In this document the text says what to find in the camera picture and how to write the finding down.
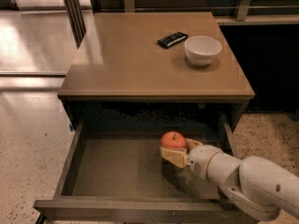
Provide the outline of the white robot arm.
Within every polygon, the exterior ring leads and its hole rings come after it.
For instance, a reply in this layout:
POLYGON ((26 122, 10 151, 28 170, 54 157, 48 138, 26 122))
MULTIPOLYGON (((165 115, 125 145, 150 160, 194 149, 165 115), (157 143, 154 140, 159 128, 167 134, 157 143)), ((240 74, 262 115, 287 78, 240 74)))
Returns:
POLYGON ((166 133, 160 150, 163 159, 216 184, 257 220, 274 220, 282 210, 299 217, 299 177, 270 160, 257 156, 241 160, 179 133, 166 133))

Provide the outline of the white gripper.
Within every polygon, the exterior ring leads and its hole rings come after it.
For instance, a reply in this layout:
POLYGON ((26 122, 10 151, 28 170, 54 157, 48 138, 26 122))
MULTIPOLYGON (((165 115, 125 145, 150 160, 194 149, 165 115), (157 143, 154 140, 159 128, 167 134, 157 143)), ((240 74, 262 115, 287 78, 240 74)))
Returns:
POLYGON ((202 142, 191 138, 186 138, 185 141, 186 148, 161 147, 162 158, 178 168, 184 168, 188 165, 190 153, 190 170, 202 180, 208 181, 208 165, 217 154, 222 153, 222 150, 211 145, 203 145, 202 142))

